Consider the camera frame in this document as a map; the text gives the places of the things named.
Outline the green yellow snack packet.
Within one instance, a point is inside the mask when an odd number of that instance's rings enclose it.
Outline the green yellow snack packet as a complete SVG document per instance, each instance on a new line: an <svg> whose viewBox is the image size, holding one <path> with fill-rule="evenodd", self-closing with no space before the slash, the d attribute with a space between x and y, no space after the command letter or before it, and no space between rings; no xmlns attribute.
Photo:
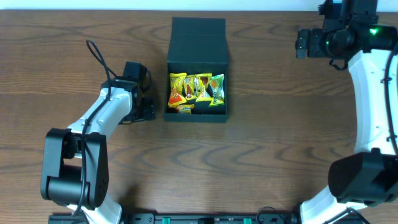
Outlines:
<svg viewBox="0 0 398 224"><path fill-rule="evenodd" d="M210 87L213 92L213 96L209 107L214 107L224 104L223 82L224 82L223 74L216 75L211 78Z"/></svg>

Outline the yellow biscuit packet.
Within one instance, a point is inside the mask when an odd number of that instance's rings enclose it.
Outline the yellow biscuit packet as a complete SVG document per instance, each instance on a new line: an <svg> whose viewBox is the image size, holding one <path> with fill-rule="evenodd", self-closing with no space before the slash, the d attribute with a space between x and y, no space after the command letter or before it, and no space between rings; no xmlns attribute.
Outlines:
<svg viewBox="0 0 398 224"><path fill-rule="evenodd" d="M194 104L182 104L176 107L176 111L178 114L192 114L194 107Z"/></svg>

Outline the yellow chocolate snack packet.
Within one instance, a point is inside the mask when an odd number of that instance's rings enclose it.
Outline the yellow chocolate snack packet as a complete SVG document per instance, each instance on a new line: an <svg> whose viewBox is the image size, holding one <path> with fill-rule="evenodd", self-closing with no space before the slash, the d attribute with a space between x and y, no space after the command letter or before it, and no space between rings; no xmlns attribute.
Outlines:
<svg viewBox="0 0 398 224"><path fill-rule="evenodd" d="M202 73L196 75L196 78L198 80L198 93L197 93L196 102L211 101L211 96L207 92L207 88L210 83L211 77L212 77L211 73Z"/></svg>

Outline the yellow orange snack packet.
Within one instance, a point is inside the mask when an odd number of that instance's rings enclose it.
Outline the yellow orange snack packet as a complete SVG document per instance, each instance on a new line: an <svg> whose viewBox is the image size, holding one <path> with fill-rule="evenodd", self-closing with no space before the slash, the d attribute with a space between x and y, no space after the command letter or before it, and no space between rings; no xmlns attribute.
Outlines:
<svg viewBox="0 0 398 224"><path fill-rule="evenodd" d="M176 108L178 105L187 102L182 94L183 82L186 76L186 73L170 73L170 96L168 101L169 108Z"/></svg>

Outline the yellow chocolate wafer packet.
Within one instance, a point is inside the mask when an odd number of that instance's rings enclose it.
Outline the yellow chocolate wafer packet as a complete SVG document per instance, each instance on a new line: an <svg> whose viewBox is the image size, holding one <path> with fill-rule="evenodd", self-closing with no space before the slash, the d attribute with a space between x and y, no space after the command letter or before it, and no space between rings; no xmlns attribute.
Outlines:
<svg viewBox="0 0 398 224"><path fill-rule="evenodd" d="M198 79L196 75L187 75L184 79L183 88L185 91L185 99L187 101L197 98Z"/></svg>

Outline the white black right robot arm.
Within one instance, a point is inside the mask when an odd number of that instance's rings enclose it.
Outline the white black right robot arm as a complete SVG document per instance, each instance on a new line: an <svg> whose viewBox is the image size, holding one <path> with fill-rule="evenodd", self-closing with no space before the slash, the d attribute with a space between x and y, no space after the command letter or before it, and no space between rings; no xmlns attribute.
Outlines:
<svg viewBox="0 0 398 224"><path fill-rule="evenodd" d="M354 86L352 156L332 163L327 186L300 205L298 223L335 223L397 198L397 29L378 23L376 1L326 0L320 29L301 29L297 58L344 62Z"/></svg>

